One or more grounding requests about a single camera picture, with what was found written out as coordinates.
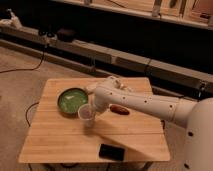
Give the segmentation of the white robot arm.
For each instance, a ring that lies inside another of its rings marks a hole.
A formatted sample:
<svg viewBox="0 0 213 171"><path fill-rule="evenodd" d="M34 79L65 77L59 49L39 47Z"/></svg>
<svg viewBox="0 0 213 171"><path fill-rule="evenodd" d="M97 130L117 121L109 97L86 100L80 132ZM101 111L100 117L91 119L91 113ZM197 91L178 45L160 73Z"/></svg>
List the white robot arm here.
<svg viewBox="0 0 213 171"><path fill-rule="evenodd" d="M121 89L120 80L108 77L92 90L93 106L103 113L118 104L186 129L182 171L213 171L213 98L191 101L183 98Z"/></svg>

